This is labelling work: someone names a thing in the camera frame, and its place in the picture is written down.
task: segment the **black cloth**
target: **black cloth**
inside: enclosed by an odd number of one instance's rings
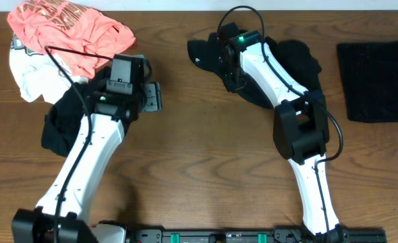
[[[88,84],[75,83],[82,97],[88,97],[92,92],[102,88],[103,78],[109,78],[111,68],[104,67],[97,72],[93,80]],[[49,149],[57,155],[66,157],[69,155],[76,137],[78,136],[80,121],[84,116],[82,103],[70,87],[63,97],[57,101],[47,115],[45,115],[45,126],[42,133],[42,147]]]
[[[266,43],[276,60],[285,70],[301,85],[309,91],[321,90],[319,73],[322,68],[318,61],[310,54],[306,44],[298,40],[286,40],[276,43],[273,39],[266,37]],[[190,60],[200,69],[215,73],[220,79],[227,72],[227,62],[224,60],[223,51],[220,48],[217,34],[209,35],[208,41],[189,40],[187,42]],[[268,97],[256,82],[247,82],[246,85],[237,90],[237,94],[245,100],[264,108],[272,109],[273,106]]]
[[[398,122],[398,41],[337,45],[347,117]]]

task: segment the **black cable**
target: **black cable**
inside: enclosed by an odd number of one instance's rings
[[[303,97],[306,101],[308,101],[309,103],[314,103],[315,105],[318,105],[318,107],[325,112],[325,114],[328,116],[328,118],[331,120],[331,122],[333,123],[338,135],[339,135],[339,149],[338,151],[335,153],[335,155],[333,155],[332,157],[329,158],[325,158],[325,159],[321,159],[319,161],[316,161],[314,163],[314,171],[316,174],[316,179],[318,181],[318,187],[319,187],[319,193],[320,193],[320,198],[322,200],[322,209],[324,212],[324,217],[325,217],[325,223],[326,223],[326,234],[327,234],[327,238],[329,238],[329,223],[328,223],[328,216],[326,214],[326,207],[325,207],[325,200],[324,200],[324,196],[323,196],[323,192],[322,192],[322,185],[320,183],[320,178],[319,178],[319,174],[318,174],[318,164],[322,163],[322,162],[328,162],[328,161],[332,161],[334,159],[336,159],[340,154],[341,151],[343,150],[343,134],[341,133],[341,129],[339,124],[337,123],[337,120],[333,117],[333,115],[331,115],[331,113],[329,113],[328,110],[326,110],[326,107],[324,105],[322,105],[321,103],[319,103],[318,101],[311,99],[309,96],[306,96],[305,94],[302,94],[301,92],[299,92],[298,90],[294,89],[292,87],[292,85],[288,84],[286,82],[286,80],[281,77],[281,75],[275,70],[275,68],[271,65],[268,56],[265,53],[265,25],[264,25],[264,20],[262,18],[262,16],[260,15],[260,13],[254,9],[253,7],[250,6],[246,6],[246,5],[240,5],[237,7],[233,7],[232,9],[230,9],[228,12],[226,12],[226,14],[223,16],[223,18],[221,19],[220,23],[219,23],[219,27],[217,27],[217,36],[219,36],[220,33],[220,28],[221,28],[221,24],[223,23],[223,21],[225,20],[225,18],[235,9],[239,9],[239,8],[246,8],[246,9],[250,9],[252,10],[260,19],[260,23],[262,25],[262,38],[260,40],[261,46],[262,46],[262,55],[264,56],[265,62],[266,64],[268,64],[269,68],[275,73],[275,75],[280,79],[280,81],[282,81],[282,83],[293,93],[295,93],[296,95],[298,95],[299,97]]]
[[[102,55],[95,55],[95,54],[89,54],[89,53],[82,53],[82,52],[80,52],[80,51],[74,51],[74,50],[69,50],[69,49],[64,49],[64,48],[61,48],[61,47],[52,47],[52,46],[46,46],[46,47],[48,47],[49,49],[53,49],[53,50],[58,50],[58,51],[64,51],[64,52],[68,52],[68,53],[75,53],[75,54],[78,54],[78,55],[84,55],[84,56],[87,56],[87,57],[98,57],[98,58],[103,58],[103,59],[108,59],[109,61],[112,61],[112,58],[110,58],[110,57],[106,57],[106,56],[102,56]]]
[[[70,169],[69,173],[67,174],[67,177],[64,180],[63,186],[61,187],[61,190],[59,192],[58,195],[58,200],[57,200],[57,206],[55,207],[55,214],[53,216],[53,241],[54,243],[58,243],[58,221],[59,221],[59,214],[60,214],[60,210],[61,210],[61,205],[64,201],[64,194],[65,191],[67,190],[67,186],[69,184],[70,179],[73,176],[73,173],[75,172],[76,167],[78,166],[80,159],[82,158],[82,155],[85,153],[86,148],[88,147],[88,144],[91,141],[91,136],[92,136],[92,122],[91,122],[91,115],[90,112],[88,110],[88,107],[86,105],[86,102],[84,100],[84,98],[82,97],[82,95],[79,93],[79,90],[76,88],[76,86],[74,85],[74,82],[72,81],[72,79],[70,78],[70,76],[67,74],[67,72],[59,65],[59,63],[57,62],[57,60],[55,60],[55,58],[52,56],[51,52],[49,51],[49,49],[55,49],[58,51],[67,51],[70,53],[76,53],[76,54],[80,54],[80,55],[87,55],[90,57],[100,57],[100,58],[105,58],[105,59],[110,59],[109,57],[103,57],[103,56],[98,56],[98,55],[93,55],[93,54],[87,54],[87,53],[81,53],[78,51],[72,51],[72,50],[68,50],[68,49],[62,49],[59,47],[51,47],[51,46],[46,46],[45,47],[45,51],[48,54],[48,56],[52,59],[53,63],[59,68],[59,70],[63,73],[63,75],[65,76],[65,78],[67,78],[67,80],[69,80],[73,90],[75,91],[75,93],[77,94],[78,98],[80,99],[80,102],[82,103],[82,105],[84,106],[84,110],[85,110],[85,115],[88,118],[88,134],[86,135],[85,138],[85,143],[82,146],[82,149],[80,150],[78,156],[76,157],[75,162],[72,165],[72,168]]]

